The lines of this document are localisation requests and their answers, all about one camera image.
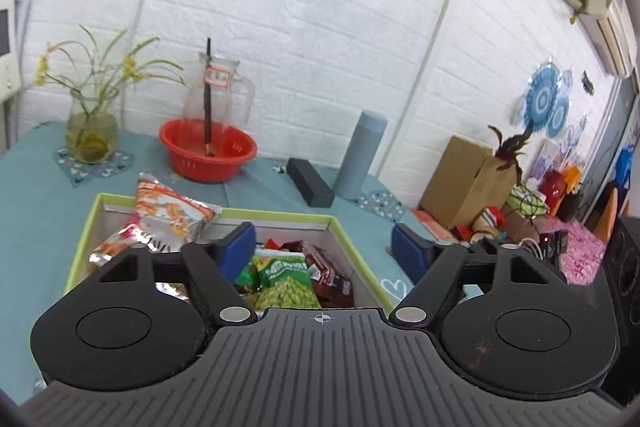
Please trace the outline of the orange white chips bag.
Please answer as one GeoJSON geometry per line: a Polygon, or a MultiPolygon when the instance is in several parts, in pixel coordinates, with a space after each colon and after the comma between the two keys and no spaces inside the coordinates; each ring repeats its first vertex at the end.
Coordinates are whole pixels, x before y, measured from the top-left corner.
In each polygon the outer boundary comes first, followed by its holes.
{"type": "Polygon", "coordinates": [[[93,249],[89,263],[102,267],[136,244],[152,254],[180,251],[183,245],[199,239],[221,213],[220,206],[184,196],[149,173],[141,173],[134,213],[119,231],[93,249]]]}

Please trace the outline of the green pea snack packet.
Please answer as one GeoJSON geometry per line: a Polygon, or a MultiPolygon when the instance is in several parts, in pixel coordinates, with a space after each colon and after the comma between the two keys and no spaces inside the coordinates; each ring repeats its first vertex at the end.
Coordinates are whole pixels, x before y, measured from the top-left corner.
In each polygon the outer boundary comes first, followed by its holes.
{"type": "Polygon", "coordinates": [[[260,282],[257,311],[321,308],[304,255],[267,251],[254,255],[252,261],[260,282]]]}

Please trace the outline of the dark red snack packet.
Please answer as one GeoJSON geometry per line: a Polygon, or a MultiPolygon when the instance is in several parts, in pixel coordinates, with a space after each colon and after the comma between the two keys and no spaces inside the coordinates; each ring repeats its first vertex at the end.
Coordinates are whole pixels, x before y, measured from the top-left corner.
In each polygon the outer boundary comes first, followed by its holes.
{"type": "Polygon", "coordinates": [[[324,249],[305,241],[284,243],[282,249],[305,256],[312,289],[322,308],[349,309],[355,306],[352,281],[337,269],[324,249]]]}

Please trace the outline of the green plum candy packet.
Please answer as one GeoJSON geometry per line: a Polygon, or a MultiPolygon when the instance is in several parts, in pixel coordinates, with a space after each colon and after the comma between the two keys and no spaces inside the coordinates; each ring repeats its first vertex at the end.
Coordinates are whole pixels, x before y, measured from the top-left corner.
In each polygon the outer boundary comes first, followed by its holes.
{"type": "Polygon", "coordinates": [[[240,294],[253,294],[259,291],[260,277],[253,262],[247,262],[236,278],[234,287],[240,294]]]}

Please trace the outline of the plaid tablecloth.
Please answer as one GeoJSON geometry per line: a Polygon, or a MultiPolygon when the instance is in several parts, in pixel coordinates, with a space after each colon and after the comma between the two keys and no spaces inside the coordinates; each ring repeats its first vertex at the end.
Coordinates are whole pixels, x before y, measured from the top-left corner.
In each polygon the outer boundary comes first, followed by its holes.
{"type": "Polygon", "coordinates": [[[413,209],[412,214],[440,243],[461,243],[466,246],[469,246],[471,244],[473,233],[470,228],[446,228],[428,212],[421,209],[413,209]]]}

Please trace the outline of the brown cardboard box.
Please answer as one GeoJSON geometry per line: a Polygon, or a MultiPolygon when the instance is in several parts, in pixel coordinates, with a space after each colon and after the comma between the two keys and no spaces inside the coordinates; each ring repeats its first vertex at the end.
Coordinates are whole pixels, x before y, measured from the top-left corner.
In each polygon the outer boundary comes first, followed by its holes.
{"type": "Polygon", "coordinates": [[[488,147],[453,136],[420,199],[419,208],[445,229],[469,227],[486,207],[500,209],[516,183],[514,166],[488,147]]]}

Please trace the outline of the dark red feather plant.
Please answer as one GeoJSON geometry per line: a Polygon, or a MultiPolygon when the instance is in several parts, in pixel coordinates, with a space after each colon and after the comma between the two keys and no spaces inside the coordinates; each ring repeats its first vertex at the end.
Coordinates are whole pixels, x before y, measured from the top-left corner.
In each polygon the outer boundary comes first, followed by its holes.
{"type": "Polygon", "coordinates": [[[528,124],[525,130],[520,134],[511,135],[510,138],[503,138],[502,132],[495,126],[489,126],[489,130],[495,133],[498,139],[498,148],[495,151],[495,158],[502,161],[497,168],[498,171],[506,171],[511,168],[515,169],[516,183],[522,182],[523,170],[518,162],[518,158],[523,154],[522,150],[526,147],[528,140],[533,134],[534,127],[528,124]]]}

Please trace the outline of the blue paper fan decoration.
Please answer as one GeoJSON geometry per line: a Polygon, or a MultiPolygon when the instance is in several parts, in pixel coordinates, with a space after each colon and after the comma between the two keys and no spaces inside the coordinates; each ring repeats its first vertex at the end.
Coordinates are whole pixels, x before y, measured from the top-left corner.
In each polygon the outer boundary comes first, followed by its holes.
{"type": "Polygon", "coordinates": [[[550,140],[558,139],[564,131],[570,113],[570,91],[573,73],[561,70],[553,62],[540,65],[524,94],[516,103],[512,124],[531,127],[533,133],[544,132],[550,140]]]}

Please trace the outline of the red plastic basin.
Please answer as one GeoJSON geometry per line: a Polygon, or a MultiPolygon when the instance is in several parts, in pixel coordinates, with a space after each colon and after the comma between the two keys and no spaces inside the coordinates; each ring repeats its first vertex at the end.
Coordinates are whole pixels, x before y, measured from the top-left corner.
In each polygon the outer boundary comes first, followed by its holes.
{"type": "Polygon", "coordinates": [[[257,154],[257,144],[242,130],[203,119],[173,119],[160,127],[169,166],[183,178],[201,183],[224,183],[257,154]]]}

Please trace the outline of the black rectangular case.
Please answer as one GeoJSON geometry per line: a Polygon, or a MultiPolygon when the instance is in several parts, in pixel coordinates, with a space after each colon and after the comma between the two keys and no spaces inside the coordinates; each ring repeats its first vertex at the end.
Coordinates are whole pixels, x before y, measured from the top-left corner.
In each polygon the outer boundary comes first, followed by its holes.
{"type": "Polygon", "coordinates": [[[293,181],[300,196],[309,207],[330,208],[334,202],[334,192],[316,168],[302,158],[290,158],[286,164],[286,173],[293,181]]]}

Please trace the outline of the grey blue thermos bottle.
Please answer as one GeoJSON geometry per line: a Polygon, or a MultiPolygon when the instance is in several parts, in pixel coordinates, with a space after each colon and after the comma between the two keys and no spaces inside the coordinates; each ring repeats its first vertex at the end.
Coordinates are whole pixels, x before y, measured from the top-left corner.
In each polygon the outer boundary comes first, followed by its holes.
{"type": "Polygon", "coordinates": [[[361,112],[333,185],[336,195],[349,200],[360,196],[387,124],[382,115],[368,110],[361,112]]]}

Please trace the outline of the black straw in pitcher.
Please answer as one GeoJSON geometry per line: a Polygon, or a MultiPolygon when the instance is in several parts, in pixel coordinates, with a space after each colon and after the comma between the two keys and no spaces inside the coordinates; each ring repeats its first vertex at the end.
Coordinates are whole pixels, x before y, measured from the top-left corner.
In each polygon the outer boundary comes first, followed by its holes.
{"type": "Polygon", "coordinates": [[[204,147],[205,155],[212,156],[212,89],[208,81],[210,60],[212,59],[212,39],[207,37],[205,53],[204,83],[204,147]]]}

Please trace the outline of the glass pitcher with label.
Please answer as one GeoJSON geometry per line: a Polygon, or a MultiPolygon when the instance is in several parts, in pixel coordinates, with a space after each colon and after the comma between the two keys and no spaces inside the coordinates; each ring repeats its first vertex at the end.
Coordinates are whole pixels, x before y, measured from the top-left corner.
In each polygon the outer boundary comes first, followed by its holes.
{"type": "MultiPolygon", "coordinates": [[[[200,54],[204,69],[205,53],[200,54]]],[[[239,67],[238,60],[212,52],[208,75],[212,89],[212,124],[224,127],[246,124],[250,117],[256,89],[252,80],[239,74],[239,67]]],[[[204,120],[204,69],[201,79],[194,83],[186,97],[182,118],[204,120]]]]}

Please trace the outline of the vase with yellow flowers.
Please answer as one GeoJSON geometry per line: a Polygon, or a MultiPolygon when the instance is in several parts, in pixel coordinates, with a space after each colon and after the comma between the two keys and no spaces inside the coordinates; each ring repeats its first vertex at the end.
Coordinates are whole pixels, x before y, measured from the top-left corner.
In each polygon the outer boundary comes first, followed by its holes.
{"type": "Polygon", "coordinates": [[[160,41],[146,38],[126,48],[126,28],[101,46],[94,33],[81,26],[81,36],[47,45],[40,55],[34,83],[64,89],[72,100],[66,121],[65,145],[72,157],[87,165],[101,164],[115,152],[118,119],[114,106],[128,89],[148,80],[166,80],[182,86],[183,68],[163,57],[146,58],[160,41]]]}

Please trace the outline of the air conditioner unit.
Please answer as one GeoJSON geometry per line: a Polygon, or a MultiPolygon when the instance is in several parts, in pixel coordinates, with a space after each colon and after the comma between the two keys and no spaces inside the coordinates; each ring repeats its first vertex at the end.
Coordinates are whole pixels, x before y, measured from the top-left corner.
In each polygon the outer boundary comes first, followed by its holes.
{"type": "Polygon", "coordinates": [[[638,43],[626,0],[579,0],[576,12],[606,72],[628,78],[636,68],[638,43]]]}

